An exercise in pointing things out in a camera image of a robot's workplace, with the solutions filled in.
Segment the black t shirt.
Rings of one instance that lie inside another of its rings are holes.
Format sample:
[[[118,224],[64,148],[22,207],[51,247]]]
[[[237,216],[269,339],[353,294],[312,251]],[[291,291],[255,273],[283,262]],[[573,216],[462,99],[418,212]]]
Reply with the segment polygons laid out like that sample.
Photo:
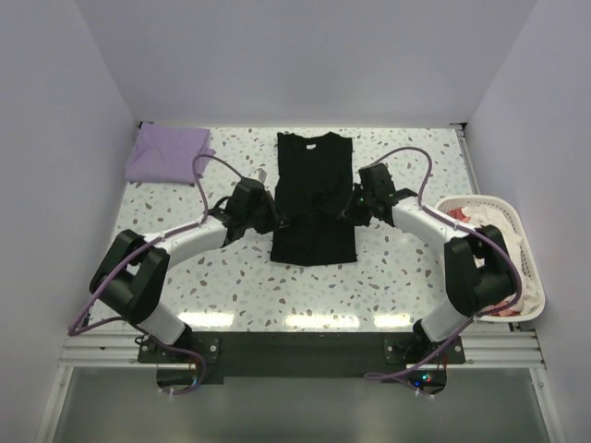
[[[287,219],[271,261],[302,267],[354,263],[355,227],[341,218],[353,191],[353,140],[328,132],[277,135],[275,204]]]

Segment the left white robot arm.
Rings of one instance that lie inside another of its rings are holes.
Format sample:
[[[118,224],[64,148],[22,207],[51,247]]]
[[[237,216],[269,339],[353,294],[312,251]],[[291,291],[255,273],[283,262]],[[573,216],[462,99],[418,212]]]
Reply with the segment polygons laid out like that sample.
[[[201,254],[222,249],[254,230],[266,234],[286,226],[263,183],[242,178],[231,196],[205,212],[205,219],[172,230],[119,233],[90,281],[90,293],[130,326],[159,343],[171,362],[185,360],[191,349],[191,327],[161,301],[167,272]]]

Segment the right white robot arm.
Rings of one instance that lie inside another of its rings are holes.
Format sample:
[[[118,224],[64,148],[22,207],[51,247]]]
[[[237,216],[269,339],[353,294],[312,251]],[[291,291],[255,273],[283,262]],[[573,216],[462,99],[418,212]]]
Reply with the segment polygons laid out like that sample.
[[[419,319],[409,339],[392,351],[407,363],[433,362],[476,316],[522,290],[521,277],[499,228],[473,228],[422,203],[415,192],[397,189],[385,164],[359,170],[343,217],[355,225],[375,218],[412,234],[442,257],[445,296]]]

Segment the white laundry basket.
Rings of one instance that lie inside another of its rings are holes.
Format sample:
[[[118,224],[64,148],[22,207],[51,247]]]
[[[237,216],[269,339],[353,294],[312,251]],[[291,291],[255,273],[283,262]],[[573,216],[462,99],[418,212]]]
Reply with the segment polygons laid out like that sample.
[[[465,195],[442,198],[436,209],[475,227],[492,224],[501,230],[509,256],[520,271],[522,295],[516,305],[506,309],[508,297],[500,307],[505,309],[479,320],[490,323],[519,323],[537,318],[544,310],[546,295],[539,278],[521,219],[512,205],[492,196]]]

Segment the white red print t shirt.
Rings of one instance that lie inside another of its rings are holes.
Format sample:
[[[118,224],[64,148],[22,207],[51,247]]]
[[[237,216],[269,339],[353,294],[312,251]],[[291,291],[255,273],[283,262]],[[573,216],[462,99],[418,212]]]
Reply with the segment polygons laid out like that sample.
[[[520,312],[519,316],[532,314],[539,308],[542,302],[541,290],[525,263],[524,237],[515,231],[505,213],[492,206],[464,205],[448,210],[447,214],[475,228],[492,224],[501,231],[508,255],[519,270],[522,281],[521,298],[513,306]]]

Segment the folded purple t shirt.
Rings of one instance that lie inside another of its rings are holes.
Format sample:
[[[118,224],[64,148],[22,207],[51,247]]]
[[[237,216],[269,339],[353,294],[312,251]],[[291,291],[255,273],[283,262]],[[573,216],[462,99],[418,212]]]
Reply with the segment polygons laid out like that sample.
[[[208,128],[163,126],[142,122],[125,167],[129,183],[195,183],[193,160],[213,155]]]

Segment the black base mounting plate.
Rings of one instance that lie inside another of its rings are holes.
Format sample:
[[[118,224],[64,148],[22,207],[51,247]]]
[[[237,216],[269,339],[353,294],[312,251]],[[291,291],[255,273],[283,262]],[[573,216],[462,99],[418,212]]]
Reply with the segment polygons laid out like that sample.
[[[229,377],[361,378],[415,365],[436,347],[411,332],[194,332],[175,351],[137,337],[138,362],[157,365],[168,387],[193,378],[221,385]]]

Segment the pink garment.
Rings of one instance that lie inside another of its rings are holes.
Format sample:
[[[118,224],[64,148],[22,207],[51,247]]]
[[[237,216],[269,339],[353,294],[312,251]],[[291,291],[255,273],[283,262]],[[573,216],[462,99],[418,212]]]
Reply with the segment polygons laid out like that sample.
[[[484,314],[493,317],[514,317],[519,316],[520,312],[514,306],[509,306],[507,301],[502,301],[488,308]]]

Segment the aluminium frame rail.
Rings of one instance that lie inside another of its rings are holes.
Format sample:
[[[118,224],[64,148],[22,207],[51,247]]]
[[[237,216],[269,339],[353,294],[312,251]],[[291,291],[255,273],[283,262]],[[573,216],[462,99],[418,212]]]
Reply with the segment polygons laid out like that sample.
[[[137,367],[138,346],[132,331],[91,331],[69,338],[60,367]],[[466,369],[542,369],[545,361],[534,332],[466,331],[461,335]]]

